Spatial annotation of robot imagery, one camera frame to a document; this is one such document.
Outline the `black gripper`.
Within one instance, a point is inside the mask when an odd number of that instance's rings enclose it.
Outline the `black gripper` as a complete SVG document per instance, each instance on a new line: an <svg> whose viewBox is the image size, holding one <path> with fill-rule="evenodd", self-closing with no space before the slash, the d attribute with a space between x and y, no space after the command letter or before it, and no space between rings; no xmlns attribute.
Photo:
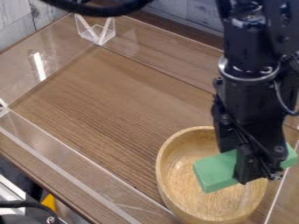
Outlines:
<svg viewBox="0 0 299 224"><path fill-rule="evenodd" d="M299 114L299 70L279 63L267 71L245 72L223 58L219 73L210 110L219 151L238 148L234 178L242 185L257 179L274 180L289 157L283 122Z"/></svg>

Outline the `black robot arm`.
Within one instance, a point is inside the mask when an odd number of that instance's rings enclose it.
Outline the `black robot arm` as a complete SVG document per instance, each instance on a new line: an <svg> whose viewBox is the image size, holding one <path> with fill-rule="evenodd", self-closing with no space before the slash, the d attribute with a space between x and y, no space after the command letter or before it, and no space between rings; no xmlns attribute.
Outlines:
<svg viewBox="0 0 299 224"><path fill-rule="evenodd" d="M283 125L299 116L299 0L217 0L225 49L211 107L219 155L201 159L202 188L275 180L294 165Z"/></svg>

